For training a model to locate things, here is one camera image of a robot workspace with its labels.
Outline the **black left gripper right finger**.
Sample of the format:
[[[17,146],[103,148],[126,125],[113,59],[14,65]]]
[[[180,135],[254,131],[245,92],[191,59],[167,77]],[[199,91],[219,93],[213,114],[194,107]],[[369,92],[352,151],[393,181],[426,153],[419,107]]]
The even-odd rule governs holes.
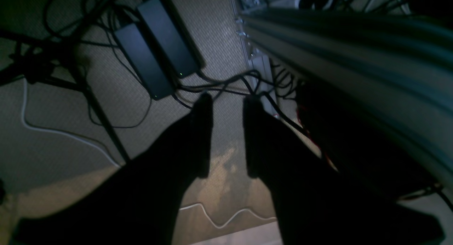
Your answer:
[[[285,245],[439,245],[438,219],[343,179],[256,96],[243,100],[248,175],[270,190]]]

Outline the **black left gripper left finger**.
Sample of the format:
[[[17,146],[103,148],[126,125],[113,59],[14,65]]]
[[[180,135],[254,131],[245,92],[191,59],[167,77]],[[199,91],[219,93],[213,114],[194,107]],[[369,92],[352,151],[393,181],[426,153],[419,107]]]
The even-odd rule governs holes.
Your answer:
[[[16,245],[170,245],[183,195],[209,174],[213,99],[203,93],[143,153],[73,205],[22,219]]]

